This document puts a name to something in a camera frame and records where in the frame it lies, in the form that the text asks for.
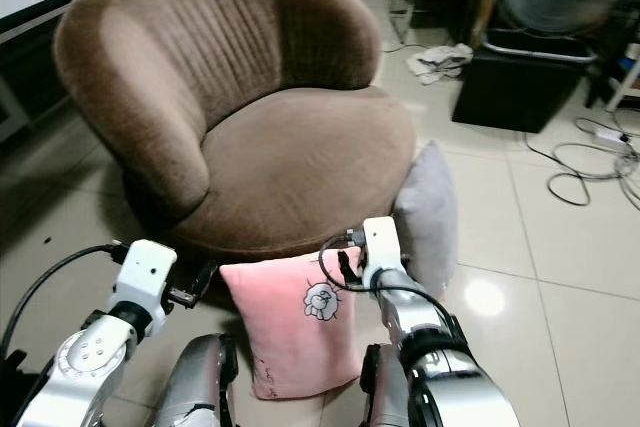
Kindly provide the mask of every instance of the pink pillow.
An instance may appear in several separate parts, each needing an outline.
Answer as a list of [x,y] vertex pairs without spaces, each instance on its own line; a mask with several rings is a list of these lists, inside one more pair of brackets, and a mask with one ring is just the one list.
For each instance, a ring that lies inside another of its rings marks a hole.
[[[337,252],[327,250],[324,260],[343,282]],[[346,253],[355,266],[360,249]],[[360,375],[355,294],[327,281],[318,254],[223,265],[220,272],[249,333],[256,397],[309,397]]]

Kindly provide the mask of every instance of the black box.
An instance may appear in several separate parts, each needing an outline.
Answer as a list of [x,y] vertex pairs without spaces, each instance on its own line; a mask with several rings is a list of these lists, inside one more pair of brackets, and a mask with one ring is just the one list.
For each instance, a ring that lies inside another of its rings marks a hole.
[[593,59],[574,39],[488,31],[467,67],[453,121],[540,132]]

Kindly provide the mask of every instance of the crumpled cloth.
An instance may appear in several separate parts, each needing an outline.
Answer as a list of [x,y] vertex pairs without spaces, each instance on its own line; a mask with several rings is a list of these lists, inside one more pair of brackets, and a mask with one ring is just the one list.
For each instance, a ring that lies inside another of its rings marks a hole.
[[406,62],[409,70],[424,85],[433,84],[444,76],[458,77],[462,66],[473,57],[473,50],[465,44],[454,47],[442,45],[414,54]]

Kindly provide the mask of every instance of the power strip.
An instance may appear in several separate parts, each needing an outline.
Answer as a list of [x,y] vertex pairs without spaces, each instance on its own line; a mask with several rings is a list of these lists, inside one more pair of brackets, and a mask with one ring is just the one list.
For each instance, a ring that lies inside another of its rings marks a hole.
[[596,126],[593,132],[593,143],[602,145],[616,152],[624,152],[627,148],[627,136],[617,130]]

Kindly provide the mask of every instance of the armchair seat cushion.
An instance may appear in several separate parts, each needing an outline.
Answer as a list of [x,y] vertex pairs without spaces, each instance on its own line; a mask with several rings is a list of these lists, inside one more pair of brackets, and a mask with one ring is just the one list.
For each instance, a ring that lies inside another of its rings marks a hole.
[[205,136],[209,192],[172,235],[228,260],[317,250],[389,213],[414,137],[405,109],[376,87],[263,97]]

